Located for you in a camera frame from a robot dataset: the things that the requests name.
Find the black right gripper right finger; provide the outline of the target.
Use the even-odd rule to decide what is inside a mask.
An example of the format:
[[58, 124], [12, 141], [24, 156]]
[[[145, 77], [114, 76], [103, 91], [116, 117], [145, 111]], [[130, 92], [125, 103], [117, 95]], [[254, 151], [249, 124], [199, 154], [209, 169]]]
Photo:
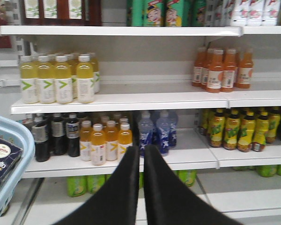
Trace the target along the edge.
[[192, 192], [154, 145], [145, 147], [144, 194], [149, 225], [239, 224]]

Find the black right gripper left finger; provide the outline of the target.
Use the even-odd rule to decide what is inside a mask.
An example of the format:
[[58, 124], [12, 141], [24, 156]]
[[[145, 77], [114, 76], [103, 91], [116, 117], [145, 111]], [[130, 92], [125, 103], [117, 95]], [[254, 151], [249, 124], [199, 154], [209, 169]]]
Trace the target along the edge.
[[56, 225], [134, 225], [139, 197], [140, 156], [130, 146], [114, 173], [83, 205]]

